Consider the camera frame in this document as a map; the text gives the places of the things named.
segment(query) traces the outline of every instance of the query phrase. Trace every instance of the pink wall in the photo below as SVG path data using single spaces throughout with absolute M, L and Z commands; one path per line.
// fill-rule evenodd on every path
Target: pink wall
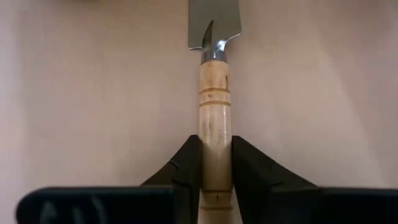
M 398 187 L 398 4 L 244 0 L 233 133 L 320 185 Z M 1 223 L 48 185 L 134 185 L 197 133 L 187 0 L 0 1 Z

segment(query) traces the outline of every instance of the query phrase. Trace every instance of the wooden handle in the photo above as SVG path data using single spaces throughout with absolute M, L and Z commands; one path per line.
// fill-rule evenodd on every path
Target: wooden handle
M 201 65 L 199 91 L 199 138 L 203 143 L 201 209 L 229 211 L 232 136 L 228 64 L 211 60 Z

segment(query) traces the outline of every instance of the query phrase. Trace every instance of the knife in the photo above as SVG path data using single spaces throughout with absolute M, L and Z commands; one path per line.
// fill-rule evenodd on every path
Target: knife
M 238 0 L 190 0 L 188 48 L 202 49 L 199 68 L 199 138 L 202 187 L 199 221 L 231 220 L 231 100 L 225 46 L 241 33 Z

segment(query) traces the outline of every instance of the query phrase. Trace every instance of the metal ferrule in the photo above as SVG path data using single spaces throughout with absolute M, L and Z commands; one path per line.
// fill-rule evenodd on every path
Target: metal ferrule
M 222 50 L 207 50 L 201 55 L 201 64 L 210 60 L 220 60 L 226 62 L 225 54 Z

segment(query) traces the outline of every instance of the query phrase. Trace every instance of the black holder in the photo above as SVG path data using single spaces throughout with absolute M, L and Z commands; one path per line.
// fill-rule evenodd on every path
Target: black holder
M 196 135 L 139 187 L 52 187 L 25 196 L 18 224 L 184 223 L 198 220 L 201 142 Z M 244 224 L 397 223 L 398 190 L 317 187 L 239 136 L 233 184 Z

